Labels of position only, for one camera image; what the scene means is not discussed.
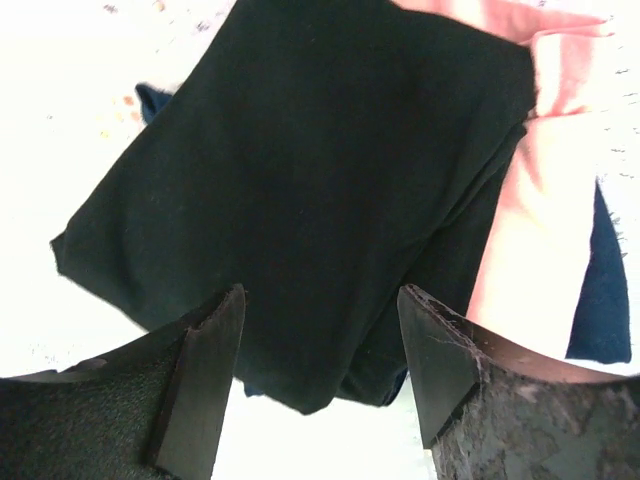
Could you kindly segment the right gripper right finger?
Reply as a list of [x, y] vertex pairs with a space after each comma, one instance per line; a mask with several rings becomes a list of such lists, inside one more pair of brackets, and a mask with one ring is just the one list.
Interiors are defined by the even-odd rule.
[[556, 360], [416, 286], [397, 299], [422, 443], [441, 479], [635, 479], [639, 380]]

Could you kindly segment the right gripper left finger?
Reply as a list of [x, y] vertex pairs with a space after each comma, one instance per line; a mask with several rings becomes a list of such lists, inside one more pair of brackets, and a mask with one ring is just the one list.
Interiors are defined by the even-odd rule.
[[5, 479], [208, 479], [245, 318], [235, 285], [64, 370], [1, 382]]

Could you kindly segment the black t shirt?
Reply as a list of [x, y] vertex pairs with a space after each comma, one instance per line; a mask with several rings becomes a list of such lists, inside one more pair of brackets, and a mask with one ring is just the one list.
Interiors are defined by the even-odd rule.
[[303, 414], [390, 404], [396, 298], [465, 312], [533, 107], [527, 49], [388, 1], [239, 1], [53, 240], [147, 329], [249, 295], [235, 374]]

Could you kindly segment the salmon pink folded shirt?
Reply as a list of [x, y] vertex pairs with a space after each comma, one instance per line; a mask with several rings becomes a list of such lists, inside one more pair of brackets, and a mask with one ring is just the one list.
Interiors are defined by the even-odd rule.
[[525, 46], [535, 104], [503, 183], [468, 318], [552, 358], [566, 354], [589, 263], [612, 23], [519, 1], [410, 1]]

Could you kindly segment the navy blue folded shirt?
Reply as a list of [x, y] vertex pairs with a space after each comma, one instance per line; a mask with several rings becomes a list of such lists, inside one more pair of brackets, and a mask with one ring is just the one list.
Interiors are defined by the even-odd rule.
[[613, 221], [600, 188], [594, 194], [591, 257], [566, 357], [601, 364], [632, 358], [628, 284]]

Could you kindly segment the white laundry basket front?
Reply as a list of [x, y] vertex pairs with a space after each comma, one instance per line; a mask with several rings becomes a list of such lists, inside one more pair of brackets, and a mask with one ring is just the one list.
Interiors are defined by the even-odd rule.
[[[137, 83], [173, 90], [227, 1], [1, 5], [1, 373], [63, 370], [136, 339], [60, 277], [50, 240], [142, 129]], [[218, 479], [431, 479], [410, 389], [388, 408], [335, 401], [304, 417], [234, 384]]]

